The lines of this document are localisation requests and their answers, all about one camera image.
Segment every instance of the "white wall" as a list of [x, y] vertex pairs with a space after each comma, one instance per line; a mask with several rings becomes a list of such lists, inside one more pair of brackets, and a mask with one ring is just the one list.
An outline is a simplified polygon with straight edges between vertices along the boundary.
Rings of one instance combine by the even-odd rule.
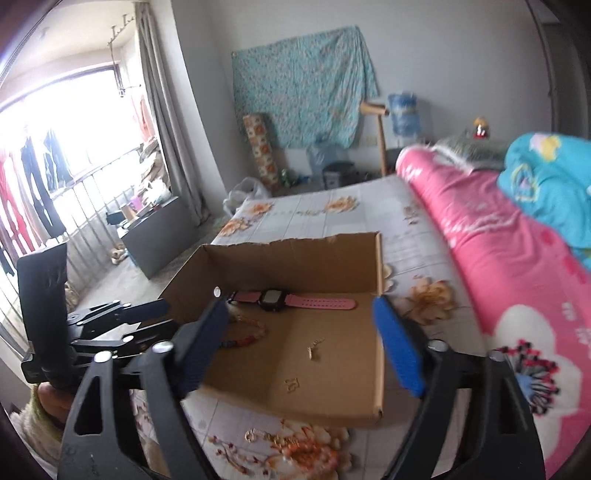
[[[118, 48], [113, 50], [113, 56], [118, 61], [121, 52]], [[103, 67], [112, 64], [111, 52], [108, 48], [86, 53], [70, 55], [40, 65], [18, 77], [9, 78], [0, 87], [0, 106], [23, 93], [42, 86], [52, 80], [65, 77], [72, 73], [83, 72], [94, 67]]]
[[[551, 128], [543, 52], [524, 0], [208, 1], [230, 91], [231, 51], [357, 25], [382, 100], [392, 92], [415, 91], [430, 138], [461, 132], [479, 115], [498, 138]], [[387, 119], [385, 130], [392, 130]], [[369, 118], [362, 142], [375, 132], [375, 119]], [[376, 148], [358, 148], [349, 156], [362, 167], [377, 167]], [[307, 169], [303, 151], [288, 152], [288, 160]]]
[[206, 0], [172, 0], [178, 40], [207, 140], [227, 190], [256, 175], [239, 133]]
[[150, 3], [158, 24], [163, 62], [170, 75], [168, 87], [171, 90], [185, 139], [189, 143], [190, 154], [202, 180], [203, 195], [207, 207], [214, 214], [220, 214], [223, 212], [222, 202], [227, 191], [197, 110], [177, 34], [171, 0], [151, 0]]
[[21, 370], [21, 360], [7, 343], [0, 339], [0, 403], [5, 410], [11, 404], [24, 408], [31, 397], [31, 387]]

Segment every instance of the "cardboard box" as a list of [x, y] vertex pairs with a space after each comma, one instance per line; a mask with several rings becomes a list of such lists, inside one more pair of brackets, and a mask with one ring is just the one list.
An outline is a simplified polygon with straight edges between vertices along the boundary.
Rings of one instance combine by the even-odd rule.
[[[232, 404], [322, 426], [371, 427], [381, 416], [384, 350], [372, 320], [382, 292], [378, 233], [289, 239], [270, 244], [203, 245], [164, 290], [171, 317], [199, 318], [219, 286], [234, 290], [288, 290], [303, 296], [347, 297], [354, 310], [286, 307], [265, 312], [254, 304], [230, 309], [264, 322], [268, 334], [242, 348], [219, 349], [201, 390]], [[240, 329], [242, 325], [229, 327]], [[231, 338], [252, 333], [229, 331]], [[318, 360], [307, 348], [317, 348]], [[297, 378], [289, 393], [285, 380]]]

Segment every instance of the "figurine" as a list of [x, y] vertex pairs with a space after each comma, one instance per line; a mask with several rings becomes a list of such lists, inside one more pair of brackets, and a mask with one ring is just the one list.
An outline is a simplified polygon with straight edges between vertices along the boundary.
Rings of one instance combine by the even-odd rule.
[[486, 121], [486, 118], [479, 116], [474, 120], [474, 138], [489, 138], [491, 136], [491, 128]]

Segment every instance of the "blue blanket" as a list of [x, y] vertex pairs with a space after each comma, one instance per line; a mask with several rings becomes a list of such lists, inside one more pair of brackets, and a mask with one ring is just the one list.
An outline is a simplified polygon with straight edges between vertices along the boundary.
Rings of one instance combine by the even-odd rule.
[[552, 227], [591, 270], [591, 142], [551, 134], [518, 138], [498, 185], [527, 215]]
[[238, 125], [265, 113], [271, 142], [306, 148], [318, 136], [349, 148], [359, 104], [378, 96], [374, 68], [357, 27], [249, 48], [232, 54]]

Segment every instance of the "pink blanket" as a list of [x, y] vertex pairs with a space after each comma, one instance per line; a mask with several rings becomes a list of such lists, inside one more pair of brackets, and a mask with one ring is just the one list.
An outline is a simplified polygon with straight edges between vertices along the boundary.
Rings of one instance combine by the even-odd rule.
[[397, 173], [445, 236], [488, 346], [514, 364], [549, 478], [591, 424], [591, 275], [501, 193], [498, 174], [465, 175], [423, 147], [403, 151]]

